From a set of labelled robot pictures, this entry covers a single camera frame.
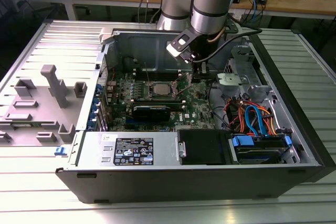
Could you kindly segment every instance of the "power supply label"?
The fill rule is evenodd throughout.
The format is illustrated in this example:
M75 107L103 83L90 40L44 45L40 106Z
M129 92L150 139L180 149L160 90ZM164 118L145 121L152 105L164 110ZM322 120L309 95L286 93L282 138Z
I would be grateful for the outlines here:
M153 165L152 138L117 138L114 148L115 165Z

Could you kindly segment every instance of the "white sticker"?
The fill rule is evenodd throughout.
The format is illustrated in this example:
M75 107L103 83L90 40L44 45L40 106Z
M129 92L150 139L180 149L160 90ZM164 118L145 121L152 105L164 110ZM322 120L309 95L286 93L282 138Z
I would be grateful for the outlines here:
M13 127L31 127L31 124L12 124Z
M115 141L117 139L118 135L117 134L103 134L101 136L101 140L106 142L106 141Z

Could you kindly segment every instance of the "metal workbench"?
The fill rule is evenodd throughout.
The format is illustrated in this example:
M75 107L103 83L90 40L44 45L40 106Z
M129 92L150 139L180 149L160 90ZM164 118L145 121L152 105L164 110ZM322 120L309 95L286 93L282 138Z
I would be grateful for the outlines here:
M0 116L16 94L19 77L40 78L47 62L69 85L88 81L101 50L103 22L43 24L0 83ZM336 161L336 76L307 41L290 30L259 35L288 86ZM299 185L278 199L86 205L54 174L66 158L55 147L0 147L0 222L20 223L333 223L336 173Z

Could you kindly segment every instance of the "motherboard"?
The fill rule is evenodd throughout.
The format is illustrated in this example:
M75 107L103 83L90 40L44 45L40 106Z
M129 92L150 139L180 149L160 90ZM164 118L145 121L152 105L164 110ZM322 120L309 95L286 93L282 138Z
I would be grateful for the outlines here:
M109 131L213 129L208 86L209 80L192 83L187 72L155 76L113 73L107 89L112 117Z

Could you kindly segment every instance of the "blue cable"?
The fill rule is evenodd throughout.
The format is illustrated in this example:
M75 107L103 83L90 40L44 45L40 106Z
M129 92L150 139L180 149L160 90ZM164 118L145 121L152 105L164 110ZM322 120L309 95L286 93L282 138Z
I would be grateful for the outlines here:
M256 14L257 14L257 2L256 2L256 0L253 0L253 6L254 6L254 13L253 13L252 20L254 20L254 18L256 17Z
M254 105L250 105L249 107L246 108L246 111L245 111L245 121L246 121L246 125L247 127L250 128L250 130L254 133L254 136L258 136L258 132L252 127L252 125L250 124L250 119L248 117L248 112L251 110L251 109L254 109L257 113L257 116L258 116L258 123L259 123L259 128L260 128L260 132L262 135L265 135L265 136L268 136L267 134L267 131L263 125L263 117L261 115L261 112L260 110L257 108L257 106L254 106Z

